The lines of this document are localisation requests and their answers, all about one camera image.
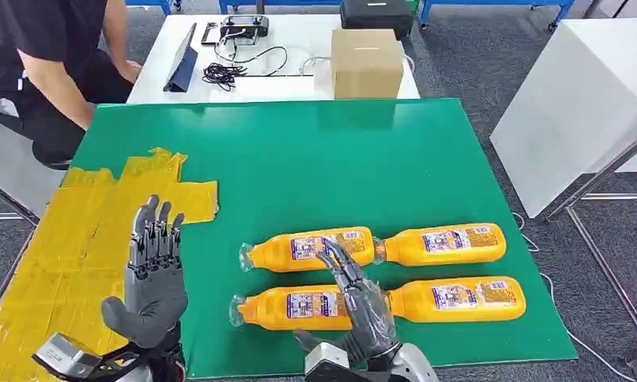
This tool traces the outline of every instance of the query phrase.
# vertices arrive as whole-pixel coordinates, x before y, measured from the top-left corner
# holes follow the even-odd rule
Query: green table surface
[[[506,236],[493,263],[369,265],[385,289],[421,279],[508,275],[527,309],[509,322],[415,324],[399,338],[435,366],[576,358],[560,317],[457,99],[358,100],[99,107],[72,165],[107,167],[152,147],[189,155],[183,181],[218,181],[214,221],[183,228],[190,303],[182,318],[190,377],[300,374],[290,332],[234,328],[234,294],[332,283],[328,271],[244,273],[242,242],[364,225],[381,238],[407,228],[492,222]],[[337,332],[317,332],[337,337]]]

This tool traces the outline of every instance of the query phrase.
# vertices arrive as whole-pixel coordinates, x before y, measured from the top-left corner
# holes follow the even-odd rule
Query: black pants
[[[110,57],[97,50],[82,76],[75,80],[88,102],[126,103],[133,84],[125,80]],[[16,96],[7,97],[16,105],[21,119],[19,134],[32,139],[41,151],[59,159],[72,159],[84,130],[62,115],[29,81]]]

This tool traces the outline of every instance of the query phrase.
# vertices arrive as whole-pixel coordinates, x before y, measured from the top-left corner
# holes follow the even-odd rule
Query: bottle label
[[[339,244],[349,254],[365,250],[365,241],[359,231],[343,232],[336,235],[304,236],[291,240],[293,260],[313,259],[322,248],[322,240]]]
[[[290,293],[286,299],[288,318],[337,317],[346,313],[337,292]]]
[[[432,286],[431,292],[438,310],[471,309],[478,306],[473,290],[463,285]]]
[[[480,283],[476,285],[475,293],[484,306],[514,306],[518,302],[515,298],[515,292],[506,280]]]
[[[490,227],[427,232],[422,234],[422,240],[424,241],[424,250],[427,253],[497,245],[497,237]]]

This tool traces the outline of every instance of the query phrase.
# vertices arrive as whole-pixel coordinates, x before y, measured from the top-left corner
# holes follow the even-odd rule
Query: orange juice bottle
[[[386,293],[394,316],[411,322],[506,321],[525,312],[517,281],[506,276],[413,281]],[[234,326],[268,330],[350,330],[344,299],[336,285],[280,287],[255,297],[234,296]]]
[[[526,307],[520,284],[506,276],[412,281],[390,290],[387,303],[411,322],[508,321]]]
[[[326,264],[316,258],[323,239],[339,244],[360,266],[381,262],[381,257],[375,253],[375,247],[384,249],[381,240],[366,227],[352,227],[278,235],[255,247],[244,243],[239,250],[239,264],[243,271],[253,268],[274,272],[324,269]]]
[[[280,287],[254,297],[234,296],[232,325],[257,324],[267,330],[350,330],[344,296],[337,285]]]
[[[495,261],[506,252],[506,240],[496,224],[458,224],[409,229],[384,240],[386,261],[408,267]]]

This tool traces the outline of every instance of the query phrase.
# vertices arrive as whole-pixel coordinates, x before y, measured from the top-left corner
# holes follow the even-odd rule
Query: bottle neck
[[[257,323],[257,298],[256,297],[247,297],[246,301],[237,306],[236,310],[241,313],[241,316],[244,318],[244,322],[248,324],[256,324]]]
[[[256,245],[251,250],[251,253],[248,254],[248,259],[251,261],[254,268],[266,268],[267,266],[267,258],[265,246],[263,244]]]
[[[384,240],[384,248],[386,250],[385,260],[398,262],[398,243],[396,238],[392,237]]]

